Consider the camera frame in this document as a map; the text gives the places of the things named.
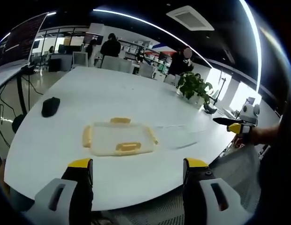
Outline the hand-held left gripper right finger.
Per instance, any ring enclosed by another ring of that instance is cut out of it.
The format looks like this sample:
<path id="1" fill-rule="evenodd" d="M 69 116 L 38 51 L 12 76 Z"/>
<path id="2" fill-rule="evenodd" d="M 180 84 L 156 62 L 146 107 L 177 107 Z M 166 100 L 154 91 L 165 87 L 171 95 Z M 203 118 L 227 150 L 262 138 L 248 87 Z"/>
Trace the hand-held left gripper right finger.
<path id="1" fill-rule="evenodd" d="M 199 159 L 184 159 L 182 198 L 185 225 L 244 225 L 252 217 L 239 194 Z"/>

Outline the person's right hand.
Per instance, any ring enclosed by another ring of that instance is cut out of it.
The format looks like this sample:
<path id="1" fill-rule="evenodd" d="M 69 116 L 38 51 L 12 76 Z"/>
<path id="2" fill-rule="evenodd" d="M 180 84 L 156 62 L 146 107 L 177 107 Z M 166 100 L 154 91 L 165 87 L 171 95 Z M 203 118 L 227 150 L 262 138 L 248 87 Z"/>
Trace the person's right hand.
<path id="1" fill-rule="evenodd" d="M 243 137 L 235 136 L 233 139 L 233 147 L 235 149 L 242 148 L 245 145 L 245 141 Z"/>

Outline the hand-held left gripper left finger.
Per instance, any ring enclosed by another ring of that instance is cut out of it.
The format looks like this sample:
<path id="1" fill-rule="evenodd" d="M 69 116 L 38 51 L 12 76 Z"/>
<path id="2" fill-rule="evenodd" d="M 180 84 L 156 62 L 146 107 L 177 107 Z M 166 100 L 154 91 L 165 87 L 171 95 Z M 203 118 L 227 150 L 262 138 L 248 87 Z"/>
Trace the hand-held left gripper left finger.
<path id="1" fill-rule="evenodd" d="M 89 225 L 93 201 L 93 160 L 71 162 L 35 196 L 35 225 Z"/>

